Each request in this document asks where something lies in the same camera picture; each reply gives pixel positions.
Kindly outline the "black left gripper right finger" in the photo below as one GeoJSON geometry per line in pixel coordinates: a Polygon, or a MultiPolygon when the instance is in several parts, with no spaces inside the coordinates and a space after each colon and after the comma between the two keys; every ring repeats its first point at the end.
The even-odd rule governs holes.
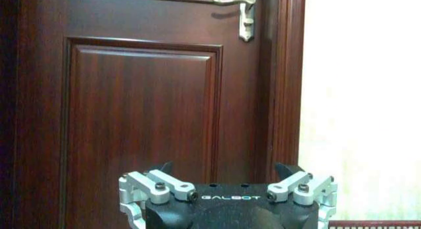
{"type": "Polygon", "coordinates": [[[318,204],[316,228],[328,227],[330,217],[336,213],[336,182],[331,176],[314,177],[296,165],[275,164],[280,182],[267,186],[267,200],[281,203],[292,197],[296,206],[318,204]]]}

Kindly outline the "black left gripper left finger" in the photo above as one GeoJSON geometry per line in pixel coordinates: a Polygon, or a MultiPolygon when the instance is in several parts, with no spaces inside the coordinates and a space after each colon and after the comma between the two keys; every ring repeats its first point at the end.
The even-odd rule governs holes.
{"type": "Polygon", "coordinates": [[[142,173],[132,171],[118,177],[120,212],[126,215],[132,229],[145,228],[141,214],[145,201],[161,205],[173,196],[181,202],[193,203],[199,197],[195,185],[172,177],[171,170],[172,162],[165,162],[142,173]]]}

